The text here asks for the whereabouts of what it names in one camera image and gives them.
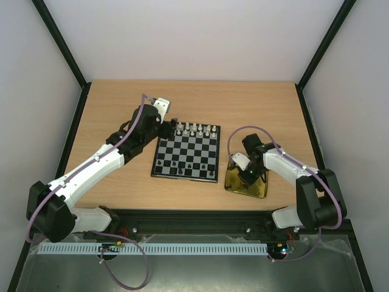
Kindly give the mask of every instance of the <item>white wall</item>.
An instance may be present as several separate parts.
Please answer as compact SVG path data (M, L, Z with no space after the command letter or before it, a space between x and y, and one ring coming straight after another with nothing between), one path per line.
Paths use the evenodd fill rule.
M388 11L357 1L305 90L376 291L388 291Z
M342 0L46 0L87 80L298 82Z
M0 291L24 243L29 187L54 178L80 95L31 1L0 9Z

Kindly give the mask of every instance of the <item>black metal frame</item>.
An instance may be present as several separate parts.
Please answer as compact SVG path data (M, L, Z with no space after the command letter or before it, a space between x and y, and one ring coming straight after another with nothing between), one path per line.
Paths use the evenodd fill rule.
M43 0L32 0L37 11L41 15L44 23L46 24L51 36L55 40L58 48L63 54L69 67L74 73L75 78L82 88L81 96L78 101L77 109L74 114L74 118L71 124L69 134L66 139L63 154L58 166L55 177L59 177L64 174L69 155L74 143L75 135L80 123L80 119L83 113L83 109L88 97L88 92L91 87L91 82L87 83L79 67L77 66L74 57L72 56L68 46L65 43L55 21L53 20L48 8ZM304 115L306 127L308 130L309 138L311 140L312 149L316 158L317 166L319 169L325 168L322 152L318 144L315 129L312 124L311 116L308 111L306 100L304 98L303 89L307 82L311 78L314 70L319 64L320 60L324 56L327 48L334 39L340 26L346 19L350 10L352 9L356 0L345 0L333 20L330 28L328 29L324 39L320 43L315 55L313 56L310 64L308 65L305 73L303 74L298 85L295 85L300 101L301 110ZM260 211L175 211L175 210L115 210L117 214L123 218L130 227L137 228L137 234L133 234L133 237L137 238L142 234L163 234L167 231L169 233L176 234L226 234L231 236L243 236L247 239L260 239L260 232L249 234L246 232L247 228L252 227L259 218L264 216L265 212ZM349 220L344 220L341 227L336 230L324 229L323 234L346 234L349 238L351 248L354 256L356 257L357 266L360 276L362 278L363 285L366 291L372 291L371 285L365 264L363 262L362 255L360 253L359 245L356 240L356 236L353 230L353 226ZM30 244L25 242L21 255L19 257L17 266L13 273L8 291L15 291L24 262L26 261Z

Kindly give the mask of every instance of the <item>checkered board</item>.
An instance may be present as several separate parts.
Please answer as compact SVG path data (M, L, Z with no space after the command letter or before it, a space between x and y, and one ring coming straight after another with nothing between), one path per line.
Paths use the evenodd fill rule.
M200 135L198 128L193 131L192 123L185 134L185 124L182 123L182 128L177 124L173 138L158 139L151 176L218 182L220 126L215 126L214 132L213 125L208 131L208 125L202 124Z

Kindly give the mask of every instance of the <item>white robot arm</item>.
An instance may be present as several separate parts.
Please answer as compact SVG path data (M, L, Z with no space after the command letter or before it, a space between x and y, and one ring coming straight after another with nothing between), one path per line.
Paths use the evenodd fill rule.
M100 149L71 172L44 185L38 181L30 188L27 219L30 219L40 202L54 190L36 216L33 225L51 242L58 242L73 232L104 231L115 223L115 214L100 206L95 209L76 208L76 202L106 175L121 168L133 157L141 154L144 146L156 137L168 138L174 133L176 119L165 122L170 102L159 98L152 105L136 109L132 121L124 123L119 131L110 135Z

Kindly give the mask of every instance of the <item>wooden tabletop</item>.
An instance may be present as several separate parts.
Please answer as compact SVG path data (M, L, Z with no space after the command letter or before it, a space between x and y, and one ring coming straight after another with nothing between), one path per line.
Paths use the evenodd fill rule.
M265 199L224 190L227 139L245 125L265 128L290 155L316 166L308 132L292 82L186 82L95 80L85 104L66 171L95 153L109 135L130 120L142 93L171 101L170 120L221 126L218 183L152 178L157 139L124 167L94 186L77 207L112 209L268 210L295 203L295 189L276 173L269 175ZM232 152L255 130L237 133ZM269 142L258 133L263 142Z

